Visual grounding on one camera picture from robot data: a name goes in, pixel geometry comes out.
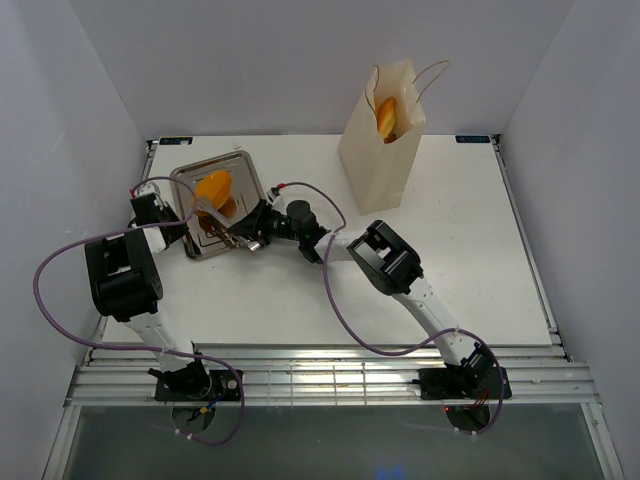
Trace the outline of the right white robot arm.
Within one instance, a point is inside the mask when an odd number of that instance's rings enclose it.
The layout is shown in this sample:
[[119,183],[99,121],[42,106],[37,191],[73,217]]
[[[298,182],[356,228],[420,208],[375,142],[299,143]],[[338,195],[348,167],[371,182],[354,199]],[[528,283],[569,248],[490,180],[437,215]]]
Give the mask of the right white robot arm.
[[291,202],[282,214],[261,200],[228,233],[249,245],[266,246],[274,238],[297,242],[307,261],[323,266],[325,282],[330,263],[354,262],[378,292],[413,316],[439,350],[445,370],[420,374],[427,397],[506,395],[506,374],[495,364],[491,350],[458,327],[426,280],[418,253],[385,222],[376,220],[359,235],[331,232],[318,223],[306,201]]

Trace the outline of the oval bread loaf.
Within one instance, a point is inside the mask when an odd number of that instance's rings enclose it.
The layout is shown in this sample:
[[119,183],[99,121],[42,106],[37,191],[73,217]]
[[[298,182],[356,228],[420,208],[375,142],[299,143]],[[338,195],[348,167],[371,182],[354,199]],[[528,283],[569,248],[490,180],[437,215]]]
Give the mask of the oval bread loaf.
[[231,174],[224,170],[218,170],[198,182],[195,194],[198,199],[205,199],[215,209],[220,209],[230,198],[231,190]]

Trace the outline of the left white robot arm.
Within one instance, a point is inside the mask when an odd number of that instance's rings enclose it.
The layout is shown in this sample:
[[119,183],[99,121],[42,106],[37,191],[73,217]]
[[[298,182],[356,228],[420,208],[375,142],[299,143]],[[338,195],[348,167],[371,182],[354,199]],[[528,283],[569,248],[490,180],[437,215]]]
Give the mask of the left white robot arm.
[[163,286],[154,261],[187,227],[157,193],[135,193],[130,203],[130,231],[84,246],[92,300],[101,315],[128,327],[152,349],[159,367],[150,375],[173,394],[201,399],[211,390],[212,376],[194,357],[194,343],[160,308]]

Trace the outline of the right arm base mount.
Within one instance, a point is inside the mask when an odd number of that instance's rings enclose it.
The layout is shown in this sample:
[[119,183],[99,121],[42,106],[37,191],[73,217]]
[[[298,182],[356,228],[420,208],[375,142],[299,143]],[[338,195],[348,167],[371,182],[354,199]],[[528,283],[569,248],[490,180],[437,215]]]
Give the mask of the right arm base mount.
[[444,399],[511,399],[513,394],[507,371],[491,367],[478,379],[469,379],[447,368],[423,368],[411,383],[417,385],[422,400]]

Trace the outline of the long baguette bread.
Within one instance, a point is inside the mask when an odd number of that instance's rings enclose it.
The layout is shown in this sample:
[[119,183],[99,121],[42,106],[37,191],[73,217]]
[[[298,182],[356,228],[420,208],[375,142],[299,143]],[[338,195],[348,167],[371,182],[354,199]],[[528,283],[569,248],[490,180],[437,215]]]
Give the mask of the long baguette bread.
[[396,99],[389,97],[377,108],[377,130],[382,139],[387,139],[393,132],[396,124]]

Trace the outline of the metal tongs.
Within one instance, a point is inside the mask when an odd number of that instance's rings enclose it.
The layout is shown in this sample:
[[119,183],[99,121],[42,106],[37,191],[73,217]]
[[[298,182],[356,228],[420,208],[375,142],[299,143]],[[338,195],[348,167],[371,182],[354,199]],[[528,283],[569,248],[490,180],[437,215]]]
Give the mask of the metal tongs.
[[224,240],[232,239],[236,244],[242,245],[252,252],[257,251],[262,247],[259,241],[251,240],[245,236],[232,233],[232,224],[230,223],[230,220],[216,210],[214,205],[206,197],[197,197],[194,200],[194,211],[206,213],[212,217],[216,234],[221,236]]

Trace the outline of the metal tray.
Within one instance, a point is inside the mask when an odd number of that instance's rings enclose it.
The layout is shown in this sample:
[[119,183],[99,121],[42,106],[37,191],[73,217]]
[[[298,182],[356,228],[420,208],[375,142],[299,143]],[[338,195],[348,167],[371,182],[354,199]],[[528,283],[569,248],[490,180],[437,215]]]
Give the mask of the metal tray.
[[[199,181],[214,171],[224,170],[231,174],[231,196],[218,211],[230,220],[240,221],[265,198],[265,194],[250,155],[236,151],[221,156],[184,165],[171,172],[173,178],[184,181],[195,188]],[[188,222],[188,233],[183,237],[186,255],[200,260],[229,250],[242,248],[232,239],[224,240],[215,232],[213,218],[206,213],[195,212]]]

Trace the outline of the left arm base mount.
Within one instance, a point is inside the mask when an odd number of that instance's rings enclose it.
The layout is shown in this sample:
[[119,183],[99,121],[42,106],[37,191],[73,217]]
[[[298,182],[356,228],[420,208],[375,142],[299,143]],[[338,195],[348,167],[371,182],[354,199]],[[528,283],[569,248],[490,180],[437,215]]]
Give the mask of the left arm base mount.
[[158,380],[153,399],[159,402],[210,402],[215,399],[233,402],[240,400],[239,382],[232,372],[228,370],[210,370],[209,376],[209,389],[204,393],[196,393],[194,395],[173,393]]

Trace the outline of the beige paper bag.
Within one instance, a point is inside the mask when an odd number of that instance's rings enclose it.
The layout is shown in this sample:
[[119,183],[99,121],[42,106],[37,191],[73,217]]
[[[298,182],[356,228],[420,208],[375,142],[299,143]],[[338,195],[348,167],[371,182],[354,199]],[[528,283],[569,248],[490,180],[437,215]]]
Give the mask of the beige paper bag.
[[[437,69],[440,77],[451,65],[437,61],[417,72],[410,60],[370,69],[363,93],[339,142],[338,152],[359,212],[372,214],[398,207],[425,129],[421,99],[426,87],[419,79]],[[382,139],[376,111],[387,98],[396,99],[396,124]]]

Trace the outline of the aluminium frame rail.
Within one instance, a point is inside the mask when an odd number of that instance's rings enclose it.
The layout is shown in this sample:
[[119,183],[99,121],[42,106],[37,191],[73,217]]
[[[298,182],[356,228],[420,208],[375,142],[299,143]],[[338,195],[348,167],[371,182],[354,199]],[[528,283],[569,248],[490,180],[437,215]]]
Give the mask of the aluminium frame rail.
[[[422,368],[442,368],[433,348],[401,357],[354,348],[273,348],[213,345],[205,353],[241,370],[249,406],[418,405]],[[589,367],[570,362],[561,346],[498,351],[514,404],[597,403]],[[151,406],[156,364],[146,352],[97,350],[73,375],[66,402],[74,406]]]

